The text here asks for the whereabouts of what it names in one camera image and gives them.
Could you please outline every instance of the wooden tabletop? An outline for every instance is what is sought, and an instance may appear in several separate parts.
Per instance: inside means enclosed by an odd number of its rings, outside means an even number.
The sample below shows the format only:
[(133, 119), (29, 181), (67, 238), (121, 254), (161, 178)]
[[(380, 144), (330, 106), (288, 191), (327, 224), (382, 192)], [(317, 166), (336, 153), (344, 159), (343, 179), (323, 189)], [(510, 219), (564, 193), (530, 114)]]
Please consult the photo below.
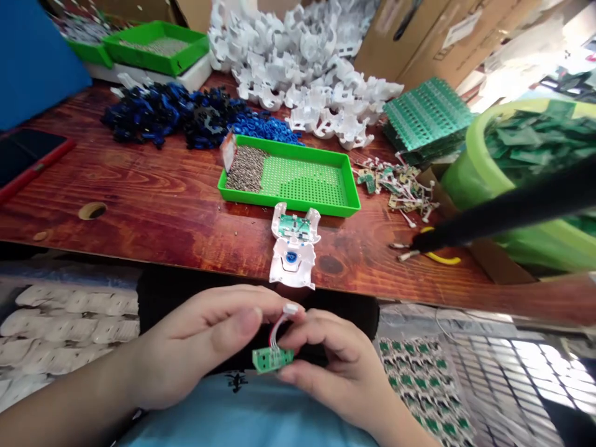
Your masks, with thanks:
[[(214, 73), (205, 86), (223, 84), (236, 96), (231, 76)], [(218, 150), (189, 151), (180, 135), (168, 137), (162, 151), (150, 143), (114, 142), (99, 118), (115, 102), (108, 85), (95, 85), (26, 124), (73, 138), (77, 147), (0, 206), (0, 240), (268, 279), (275, 242), (273, 208), (222, 200), (216, 188), (222, 172)], [(274, 115), (287, 116), (288, 111)], [(382, 132), (373, 133), (373, 143), (349, 152), (350, 158), (394, 161)], [(343, 151), (336, 138), (319, 140), (305, 134), (302, 141)], [(322, 239), (315, 247), (312, 270), (317, 287), (596, 322), (595, 309), (586, 304), (592, 297), (569, 289), (575, 283), (558, 284), (556, 294), (543, 290), (541, 296), (529, 294), (528, 287), (542, 284), (495, 286), (463, 248), (441, 253), (460, 257), (456, 266), (424, 256), (399, 263), (387, 245), (409, 242), (417, 229), (390, 212), (388, 193), (369, 196), (359, 187), (359, 194), (362, 209), (354, 216), (323, 216), (320, 221)], [(107, 211), (95, 220), (81, 220), (78, 212), (90, 202), (105, 203)], [(586, 278), (576, 281), (587, 284)], [(561, 287), (567, 295), (574, 292), (577, 306), (570, 309), (567, 300), (558, 297)]]

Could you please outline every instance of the circuit board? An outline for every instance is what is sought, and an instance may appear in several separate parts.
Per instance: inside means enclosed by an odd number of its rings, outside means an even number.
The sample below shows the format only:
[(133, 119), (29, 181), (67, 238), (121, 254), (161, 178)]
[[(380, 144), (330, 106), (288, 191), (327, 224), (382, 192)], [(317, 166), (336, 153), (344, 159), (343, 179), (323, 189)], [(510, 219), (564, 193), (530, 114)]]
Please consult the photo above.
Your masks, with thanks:
[(310, 241), (310, 220), (296, 215), (282, 214), (279, 218), (279, 233), (284, 238), (296, 237), (298, 240)]
[(259, 374), (270, 373), (294, 361), (294, 351), (280, 348), (253, 350), (253, 365)]

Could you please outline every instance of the yellow handle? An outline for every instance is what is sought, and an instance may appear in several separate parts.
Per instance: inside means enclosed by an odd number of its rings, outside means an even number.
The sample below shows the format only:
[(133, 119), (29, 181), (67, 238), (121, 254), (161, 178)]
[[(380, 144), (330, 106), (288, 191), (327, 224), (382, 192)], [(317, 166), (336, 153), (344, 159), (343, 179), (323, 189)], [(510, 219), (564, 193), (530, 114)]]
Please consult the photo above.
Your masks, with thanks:
[[(426, 233), (429, 231), (434, 230), (433, 227), (426, 227), (420, 230), (420, 233)], [(434, 253), (424, 253), (425, 256), (428, 256), (430, 259), (432, 259), (435, 262), (438, 262), (440, 264), (445, 264), (445, 265), (455, 265), (455, 264), (459, 264), (461, 262), (461, 259), (459, 258), (451, 258), (451, 259), (446, 259), (446, 258), (442, 258), (440, 256), (437, 256)]]

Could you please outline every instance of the black tube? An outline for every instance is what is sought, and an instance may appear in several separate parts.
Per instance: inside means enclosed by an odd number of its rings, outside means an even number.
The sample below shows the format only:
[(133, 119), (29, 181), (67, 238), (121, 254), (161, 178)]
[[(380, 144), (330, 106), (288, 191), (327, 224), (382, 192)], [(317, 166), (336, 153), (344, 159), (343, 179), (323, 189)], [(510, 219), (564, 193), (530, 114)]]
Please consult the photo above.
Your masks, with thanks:
[(414, 236), (411, 250), (421, 253), (461, 246), (514, 228), (574, 214), (596, 205), (596, 155), (527, 187), (512, 189), (491, 201)]

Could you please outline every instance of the hole in table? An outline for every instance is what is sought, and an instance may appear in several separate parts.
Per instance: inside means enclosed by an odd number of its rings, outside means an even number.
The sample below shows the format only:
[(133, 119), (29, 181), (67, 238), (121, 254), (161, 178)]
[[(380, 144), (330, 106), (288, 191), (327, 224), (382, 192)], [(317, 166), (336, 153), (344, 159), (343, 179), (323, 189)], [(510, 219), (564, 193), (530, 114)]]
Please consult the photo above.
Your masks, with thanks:
[(79, 219), (94, 220), (107, 211), (107, 206), (102, 202), (91, 202), (79, 210)]

